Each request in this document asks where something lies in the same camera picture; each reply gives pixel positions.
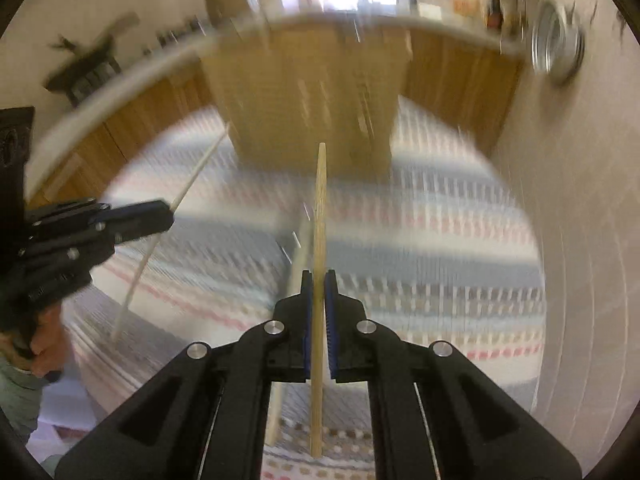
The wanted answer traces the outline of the person's hand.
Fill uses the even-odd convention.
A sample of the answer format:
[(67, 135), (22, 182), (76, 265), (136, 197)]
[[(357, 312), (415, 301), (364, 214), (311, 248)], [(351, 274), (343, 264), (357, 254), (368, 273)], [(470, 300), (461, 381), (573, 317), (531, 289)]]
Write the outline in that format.
[(13, 344), (13, 336), (1, 334), (1, 354), (18, 370), (31, 372), (38, 378), (53, 372), (62, 372), (70, 356), (70, 340), (62, 321), (62, 304), (52, 304), (40, 313), (35, 335), (30, 341), (34, 356), (26, 359), (20, 356)]

